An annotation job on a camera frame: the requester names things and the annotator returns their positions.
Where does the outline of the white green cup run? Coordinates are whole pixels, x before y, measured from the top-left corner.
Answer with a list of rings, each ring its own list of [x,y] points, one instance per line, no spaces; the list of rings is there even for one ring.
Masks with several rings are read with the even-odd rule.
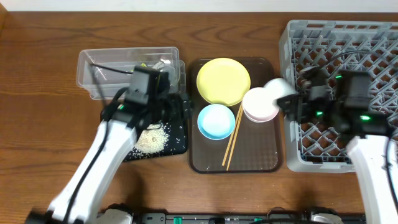
[[[264,85],[264,88],[274,106],[277,106],[277,99],[297,93],[295,88],[283,78],[270,80]]]

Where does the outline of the pile of white rice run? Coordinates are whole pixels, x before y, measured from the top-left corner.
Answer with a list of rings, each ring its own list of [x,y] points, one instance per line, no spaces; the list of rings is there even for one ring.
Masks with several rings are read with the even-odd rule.
[[[179,150],[181,137],[175,137],[170,123],[150,124],[125,157],[126,161],[170,156]]]

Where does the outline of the white tissue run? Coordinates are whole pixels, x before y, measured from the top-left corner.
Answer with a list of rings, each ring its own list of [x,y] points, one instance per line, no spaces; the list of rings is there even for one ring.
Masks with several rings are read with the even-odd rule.
[[[157,62],[155,65],[152,66],[152,68],[155,70],[161,70],[163,67],[164,67],[163,62]]]

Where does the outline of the light blue bowl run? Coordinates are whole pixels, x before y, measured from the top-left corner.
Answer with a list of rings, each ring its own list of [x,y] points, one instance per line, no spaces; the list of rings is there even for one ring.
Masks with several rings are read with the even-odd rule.
[[[222,140],[230,136],[235,127],[234,113],[226,106],[212,104],[204,107],[198,115],[197,126],[204,137]]]

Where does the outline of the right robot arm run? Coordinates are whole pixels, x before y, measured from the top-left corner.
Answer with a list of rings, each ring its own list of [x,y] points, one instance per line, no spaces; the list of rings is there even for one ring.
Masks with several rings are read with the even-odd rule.
[[[330,100],[323,85],[301,95],[283,82],[275,91],[274,103],[291,121],[315,119],[346,138],[367,222],[397,223],[397,148],[387,116],[368,110],[367,94],[365,87],[340,85],[335,100]]]

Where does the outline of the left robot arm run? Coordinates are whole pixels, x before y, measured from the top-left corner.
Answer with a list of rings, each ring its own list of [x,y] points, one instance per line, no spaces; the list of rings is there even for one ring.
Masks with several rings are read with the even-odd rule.
[[[187,120],[192,104],[186,93],[134,93],[120,89],[102,111],[95,139],[65,188],[44,214],[30,212],[26,223],[132,223],[123,204],[100,212],[103,197],[122,161],[148,126]]]

